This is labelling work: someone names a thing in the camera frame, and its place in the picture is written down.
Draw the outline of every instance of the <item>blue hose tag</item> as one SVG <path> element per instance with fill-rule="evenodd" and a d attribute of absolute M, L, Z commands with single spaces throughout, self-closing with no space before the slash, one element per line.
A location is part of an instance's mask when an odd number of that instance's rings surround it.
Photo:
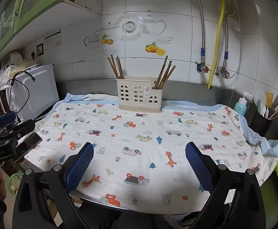
<path fill-rule="evenodd" d="M 201 48 L 201 49 L 200 49 L 200 55 L 201 55 L 201 56 L 204 56 L 204 55 L 205 55 L 205 50 L 206 50 L 205 48 Z"/>

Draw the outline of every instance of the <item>tiled wall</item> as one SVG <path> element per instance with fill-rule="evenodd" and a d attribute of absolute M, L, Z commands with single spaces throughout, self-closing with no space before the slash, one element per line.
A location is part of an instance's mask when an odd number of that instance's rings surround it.
<path fill-rule="evenodd" d="M 242 27 L 242 62 L 236 90 L 278 94 L 278 19 L 276 0 L 238 0 Z"/>
<path fill-rule="evenodd" d="M 210 67 L 213 62 L 220 4 L 220 0 L 202 0 L 206 25 L 206 64 Z M 145 25 L 144 21 L 151 17 L 157 23 Z M 233 75 L 239 64 L 241 31 L 237 30 L 237 20 L 228 19 L 227 69 Z M 46 50 L 45 54 L 37 59 L 41 63 L 55 64 L 57 81 L 113 78 L 114 74 L 106 59 L 110 54 L 119 55 L 127 75 L 157 76 L 165 55 L 168 55 L 176 65 L 170 80 L 194 83 L 208 81 L 209 73 L 198 73 L 195 64 L 195 61 L 200 62 L 201 48 L 201 22 L 197 0 L 103 0 L 101 18 L 69 25 L 61 31 L 62 45 Z M 259 41 L 259 31 L 254 33 Z M 106 40 L 103 41 L 105 44 L 94 42 L 104 34 L 108 35 L 106 39 L 113 40 L 112 44 L 106 43 Z M 32 49 L 41 42 L 43 39 L 26 47 L 23 50 L 24 58 L 30 59 Z M 153 42 L 166 51 L 163 56 L 146 52 L 145 46 Z M 223 57 L 222 46 L 220 65 Z M 237 75 L 229 80 L 214 76 L 213 85 L 234 89 L 236 80 Z"/>

